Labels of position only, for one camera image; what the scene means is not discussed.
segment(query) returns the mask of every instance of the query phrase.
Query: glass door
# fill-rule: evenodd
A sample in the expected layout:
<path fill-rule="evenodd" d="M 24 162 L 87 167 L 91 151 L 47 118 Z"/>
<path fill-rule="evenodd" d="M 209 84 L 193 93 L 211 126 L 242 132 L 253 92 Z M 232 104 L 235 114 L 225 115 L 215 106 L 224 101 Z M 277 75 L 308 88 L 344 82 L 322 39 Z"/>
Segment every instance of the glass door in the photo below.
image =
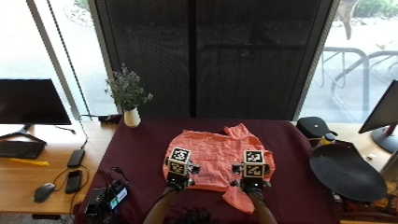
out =
<path fill-rule="evenodd" d="M 115 114 L 87 0 L 0 0 L 0 13 L 0 78 L 49 77 L 75 119 Z"/>

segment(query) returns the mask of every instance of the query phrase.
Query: computer mouse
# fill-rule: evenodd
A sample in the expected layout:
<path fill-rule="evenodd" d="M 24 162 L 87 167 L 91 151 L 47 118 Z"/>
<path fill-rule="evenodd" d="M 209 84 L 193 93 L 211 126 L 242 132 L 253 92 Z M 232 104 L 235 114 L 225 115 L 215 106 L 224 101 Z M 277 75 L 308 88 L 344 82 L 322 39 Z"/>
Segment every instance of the computer mouse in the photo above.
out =
<path fill-rule="evenodd" d="M 55 190 L 55 185 L 52 183 L 45 183 L 35 190 L 34 201 L 42 203 L 48 199 L 49 194 Z"/>

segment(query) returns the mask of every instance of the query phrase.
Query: keyboard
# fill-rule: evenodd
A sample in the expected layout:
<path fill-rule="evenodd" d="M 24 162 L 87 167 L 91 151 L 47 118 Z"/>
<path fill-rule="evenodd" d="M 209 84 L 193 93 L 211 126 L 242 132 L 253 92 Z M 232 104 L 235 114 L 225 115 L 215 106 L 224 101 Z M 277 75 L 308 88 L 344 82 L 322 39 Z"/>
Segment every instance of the keyboard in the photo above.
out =
<path fill-rule="evenodd" d="M 45 146 L 47 143 L 42 142 L 2 141 L 0 157 L 36 159 Z"/>

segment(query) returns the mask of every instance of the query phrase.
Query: maroon tablecloth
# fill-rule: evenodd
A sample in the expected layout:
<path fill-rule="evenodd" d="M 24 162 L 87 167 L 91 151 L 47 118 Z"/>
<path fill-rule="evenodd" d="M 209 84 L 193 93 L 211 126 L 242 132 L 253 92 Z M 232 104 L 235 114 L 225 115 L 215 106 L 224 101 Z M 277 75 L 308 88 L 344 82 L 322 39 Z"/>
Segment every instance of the maroon tablecloth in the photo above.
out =
<path fill-rule="evenodd" d="M 224 133 L 225 126 L 233 127 L 240 123 L 274 153 L 273 186 L 264 190 L 264 195 L 277 222 L 340 223 L 332 191 L 320 183 L 310 168 L 312 146 L 306 137 L 289 121 L 253 119 L 143 119 L 135 129 L 121 122 L 91 185 L 92 189 L 103 188 L 104 172 L 113 166 L 124 169 L 131 186 L 128 198 L 117 211 L 121 223 L 140 223 L 161 196 L 165 187 L 161 172 L 164 153 L 181 131 Z M 257 223 L 256 216 L 240 212 L 221 199 L 221 195 L 223 192 L 187 189 L 180 193 L 168 217 L 179 217 L 183 207 L 205 207 L 225 223 Z M 89 193 L 76 213 L 76 223 L 88 223 L 88 196 Z"/>

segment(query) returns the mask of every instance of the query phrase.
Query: pink shirt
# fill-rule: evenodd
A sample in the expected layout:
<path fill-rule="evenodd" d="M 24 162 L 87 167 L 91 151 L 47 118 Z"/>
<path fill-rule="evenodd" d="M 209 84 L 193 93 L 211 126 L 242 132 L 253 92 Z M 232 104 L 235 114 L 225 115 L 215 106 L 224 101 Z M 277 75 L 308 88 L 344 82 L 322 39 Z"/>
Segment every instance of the pink shirt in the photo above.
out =
<path fill-rule="evenodd" d="M 253 203 L 248 195 L 239 187 L 232 187 L 231 182 L 241 179 L 232 171 L 235 163 L 244 160 L 244 150 L 264 150 L 265 161 L 270 165 L 270 173 L 264 177 L 269 181 L 274 173 L 273 152 L 265 150 L 258 138 L 248 131 L 244 124 L 224 128 L 228 135 L 219 133 L 200 133 L 183 131 L 172 140 L 165 153 L 168 157 L 175 147 L 183 147 L 192 152 L 191 160 L 200 165 L 200 173 L 191 175 L 196 185 L 189 189 L 209 189 L 223 191 L 223 199 L 240 211 L 252 214 L 254 212 Z M 163 166 L 163 173 L 167 176 L 168 167 Z"/>

